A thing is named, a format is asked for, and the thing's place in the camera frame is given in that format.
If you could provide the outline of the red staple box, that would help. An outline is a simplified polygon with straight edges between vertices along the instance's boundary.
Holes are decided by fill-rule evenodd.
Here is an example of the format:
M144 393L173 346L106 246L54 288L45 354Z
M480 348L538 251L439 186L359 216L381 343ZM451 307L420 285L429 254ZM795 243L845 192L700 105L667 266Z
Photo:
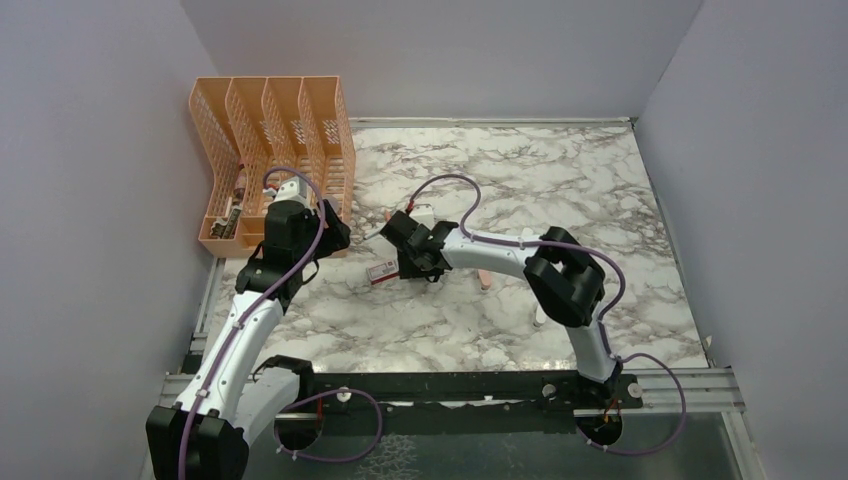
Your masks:
M370 284L377 285L384 281L397 278L400 274L400 270L398 263L392 260L369 267L366 270L366 274Z

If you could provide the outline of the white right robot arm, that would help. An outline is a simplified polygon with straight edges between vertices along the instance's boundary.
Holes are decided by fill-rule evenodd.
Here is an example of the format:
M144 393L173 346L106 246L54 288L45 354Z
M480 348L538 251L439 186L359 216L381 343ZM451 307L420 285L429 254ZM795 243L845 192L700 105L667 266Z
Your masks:
M525 280L547 317L563 326L576 358L577 393L600 407L617 392L621 361L614 358L604 316L622 299L626 280L607 255L581 245L567 230L551 227L537 237L496 235L468 229L463 222L433 227L395 212L379 231L399 257L427 277L448 270L485 270ZM619 282L605 298L605 270Z

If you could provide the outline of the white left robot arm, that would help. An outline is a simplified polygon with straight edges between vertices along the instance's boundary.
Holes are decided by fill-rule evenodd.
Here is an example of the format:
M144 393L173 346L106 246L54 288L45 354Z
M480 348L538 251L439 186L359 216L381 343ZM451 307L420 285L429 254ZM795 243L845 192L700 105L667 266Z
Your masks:
M188 386L156 406L145 429L157 479L240 479L250 447L285 406L313 401L307 362L250 381L263 346L304 284L306 265L345 250L350 230L331 203L291 179L264 217L264 238L236 280L229 316Z

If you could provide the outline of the small white stapler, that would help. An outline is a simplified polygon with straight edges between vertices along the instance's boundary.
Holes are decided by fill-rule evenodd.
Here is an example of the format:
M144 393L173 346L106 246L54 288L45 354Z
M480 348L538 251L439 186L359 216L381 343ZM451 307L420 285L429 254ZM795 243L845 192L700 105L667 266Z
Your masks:
M542 328L547 322L547 319L548 317L543 309L540 306L537 306L533 318L533 326L535 328Z

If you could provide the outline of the orange plastic file organizer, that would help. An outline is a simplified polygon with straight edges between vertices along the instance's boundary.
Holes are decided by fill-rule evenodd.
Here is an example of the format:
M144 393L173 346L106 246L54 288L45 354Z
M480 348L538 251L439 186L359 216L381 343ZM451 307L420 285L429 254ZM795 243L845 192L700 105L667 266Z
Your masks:
M269 190L294 168L351 221L356 153L337 76L199 77L189 110L214 183L198 239L216 258L246 258L264 237ZM231 239L212 239L231 197L242 213Z

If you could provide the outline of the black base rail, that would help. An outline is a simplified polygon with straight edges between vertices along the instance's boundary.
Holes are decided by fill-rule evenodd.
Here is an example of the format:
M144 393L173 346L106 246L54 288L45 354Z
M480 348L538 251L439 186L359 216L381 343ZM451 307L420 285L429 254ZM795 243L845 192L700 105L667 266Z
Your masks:
M277 355L253 374L232 420L199 414L190 435L207 445L246 446L273 426L304 448L319 436L581 432L601 444L620 436L620 412L641 407L637 379L613 371L596 384L573 370L448 373L317 373Z

